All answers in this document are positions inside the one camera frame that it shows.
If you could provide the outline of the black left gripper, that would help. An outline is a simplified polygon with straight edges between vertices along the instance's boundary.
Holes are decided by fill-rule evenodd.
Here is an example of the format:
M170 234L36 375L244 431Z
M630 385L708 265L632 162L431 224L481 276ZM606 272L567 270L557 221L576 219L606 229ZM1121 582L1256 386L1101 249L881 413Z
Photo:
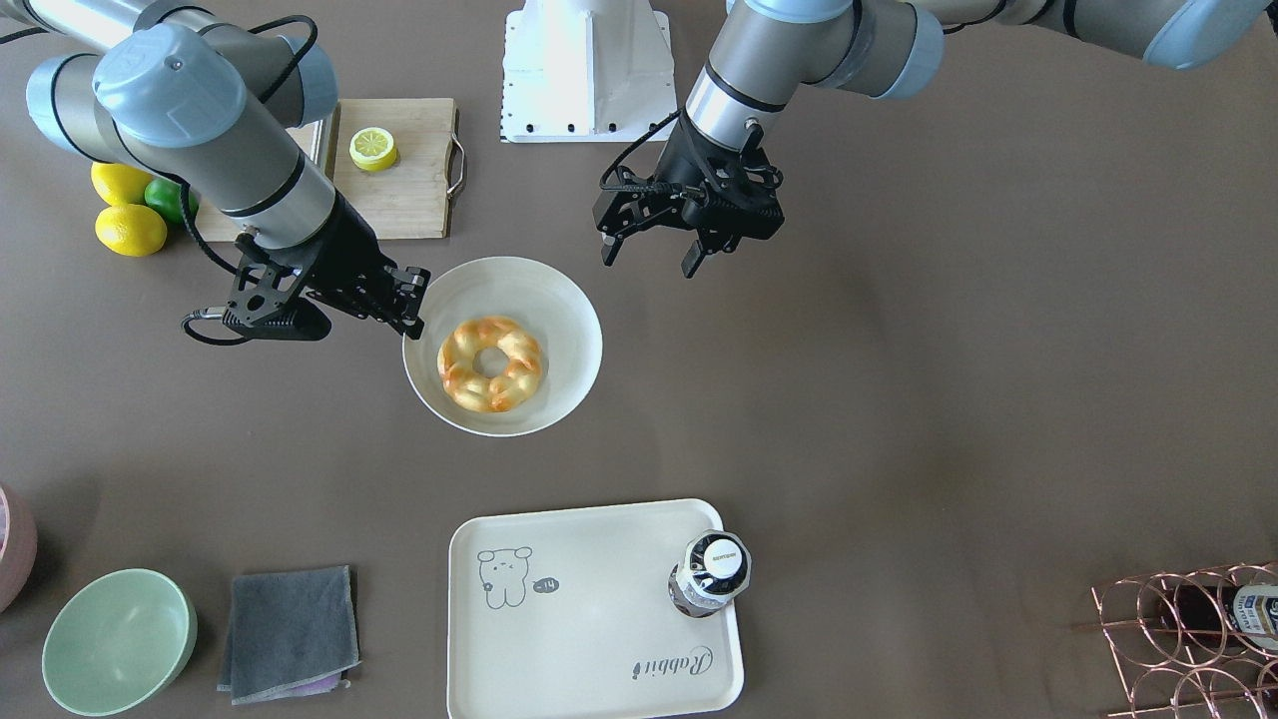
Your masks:
M639 178L625 161L662 129L671 133L658 167ZM684 278L694 277L716 254L714 246L736 246L743 238L768 240L780 231L785 215L777 192L783 174L762 149L762 124L750 117L745 132L743 149L722 149L679 111L630 142L602 174L593 208L603 266L615 264L625 238L657 225L698 232L681 261Z

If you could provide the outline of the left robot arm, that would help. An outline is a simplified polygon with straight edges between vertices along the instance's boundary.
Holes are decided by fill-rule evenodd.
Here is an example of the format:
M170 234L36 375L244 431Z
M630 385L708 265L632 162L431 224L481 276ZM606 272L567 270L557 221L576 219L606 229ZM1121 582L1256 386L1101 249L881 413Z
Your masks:
M730 1L648 178L615 160L593 217L604 266L654 227L695 232L685 277L783 223L783 176L763 143L803 86L872 100L918 95L939 72L948 34L989 22L1034 26L1173 70L1231 49L1273 1Z

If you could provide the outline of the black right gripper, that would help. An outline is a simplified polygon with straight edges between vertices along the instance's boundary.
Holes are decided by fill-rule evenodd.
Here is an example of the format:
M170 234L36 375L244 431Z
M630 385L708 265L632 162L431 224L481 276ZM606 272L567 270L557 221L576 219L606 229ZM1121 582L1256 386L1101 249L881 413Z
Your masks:
M420 340L420 318L429 272L418 266L397 268L380 252L371 223L353 209L344 195L334 201L332 213L311 240L288 249L266 250L256 234L236 236L242 259L236 284L222 307L194 312L181 321L188 337L204 344L210 338L192 328L192 322L216 319L236 333L234 341L323 340L331 322L320 307L374 319Z

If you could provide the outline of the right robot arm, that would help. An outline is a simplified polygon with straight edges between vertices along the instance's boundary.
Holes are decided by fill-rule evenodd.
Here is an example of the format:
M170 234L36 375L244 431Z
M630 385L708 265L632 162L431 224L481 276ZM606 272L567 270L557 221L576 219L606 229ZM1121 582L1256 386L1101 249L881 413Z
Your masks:
M334 307L419 338L428 272L383 255L291 138L336 109L314 40L256 34L192 1L5 1L3 15L87 46L29 77L49 140L183 184L242 229L230 296L193 319L219 321L229 345L320 341Z

